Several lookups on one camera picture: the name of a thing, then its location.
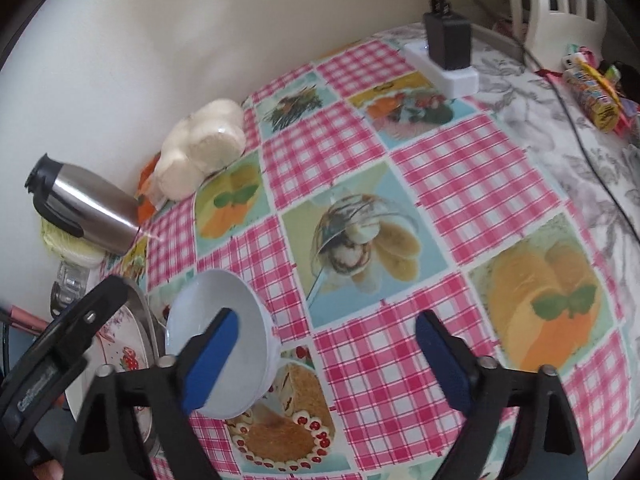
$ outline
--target power adapter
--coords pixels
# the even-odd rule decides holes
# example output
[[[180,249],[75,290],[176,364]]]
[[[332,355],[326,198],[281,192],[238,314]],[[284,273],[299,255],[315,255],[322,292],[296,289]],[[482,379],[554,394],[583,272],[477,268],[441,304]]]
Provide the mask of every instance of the power adapter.
[[[404,46],[404,58],[444,97],[456,99],[479,91],[480,77],[471,66],[471,23],[451,12],[445,0],[432,0],[424,15],[427,41]]]
[[[471,23],[451,12],[447,4],[425,12],[422,17],[427,33],[429,56],[444,70],[459,70],[471,66]]]

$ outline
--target white bread roll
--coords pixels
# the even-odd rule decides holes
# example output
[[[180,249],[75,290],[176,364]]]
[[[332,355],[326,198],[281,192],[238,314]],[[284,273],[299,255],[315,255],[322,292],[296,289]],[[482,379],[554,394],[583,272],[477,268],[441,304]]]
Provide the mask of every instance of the white bread roll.
[[[242,107],[231,99],[216,99],[204,105],[200,110],[191,115],[194,122],[201,122],[209,119],[224,119],[237,126],[241,130],[244,128],[244,112]]]
[[[181,119],[169,132],[169,135],[166,136],[166,139],[162,143],[162,153],[170,152],[171,150],[181,150],[184,151],[188,138],[189,138],[189,128],[190,120],[189,118]]]
[[[204,174],[226,168],[244,152],[246,137],[241,128],[221,118],[191,118],[186,155]]]
[[[160,190],[169,200],[182,200],[192,195],[205,178],[180,149],[162,150],[154,174]]]

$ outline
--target printed mint leaf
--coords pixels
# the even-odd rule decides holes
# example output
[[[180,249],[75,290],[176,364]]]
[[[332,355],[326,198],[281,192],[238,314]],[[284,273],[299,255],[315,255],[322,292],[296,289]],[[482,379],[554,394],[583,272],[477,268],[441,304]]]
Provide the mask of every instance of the printed mint leaf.
[[[246,204],[258,190],[257,184],[245,186],[234,193],[234,204]]]
[[[573,314],[586,314],[596,299],[596,286],[583,285],[575,289],[568,298],[569,311]]]
[[[542,296],[531,302],[533,311],[536,316],[547,321],[551,321],[562,314],[567,307],[567,298],[562,294],[551,294],[550,296]]]
[[[223,191],[213,199],[213,205],[218,209],[222,209],[225,205],[231,202],[232,198],[233,195],[231,193],[229,193],[228,191]]]

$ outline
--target white bowl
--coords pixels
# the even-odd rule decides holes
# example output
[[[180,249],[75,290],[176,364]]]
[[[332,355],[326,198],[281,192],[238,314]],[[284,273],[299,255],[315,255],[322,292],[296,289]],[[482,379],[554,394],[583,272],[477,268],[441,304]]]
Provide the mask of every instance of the white bowl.
[[[197,275],[175,298],[166,324],[166,352],[178,355],[187,341],[203,333],[221,308],[238,314],[238,341],[206,404],[210,418],[245,412],[269,388],[280,359],[280,339],[258,296],[238,276],[221,269]]]

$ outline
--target tablecloth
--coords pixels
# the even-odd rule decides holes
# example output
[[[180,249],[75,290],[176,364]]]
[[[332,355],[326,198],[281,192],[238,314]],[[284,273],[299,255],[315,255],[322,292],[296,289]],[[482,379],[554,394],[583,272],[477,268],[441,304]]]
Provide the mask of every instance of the tablecloth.
[[[463,417],[414,341],[425,308],[478,355],[553,362],[589,468],[632,427],[638,248],[544,80],[474,40],[481,92],[446,100],[402,56],[421,35],[418,24],[375,34],[255,91],[242,104],[242,159],[102,268],[136,279],[159,317],[194,275],[228,269],[273,316],[282,365],[264,399],[232,420],[191,417],[223,478],[430,479]],[[616,139],[571,109],[637,217]],[[354,204],[388,216],[318,253]]]

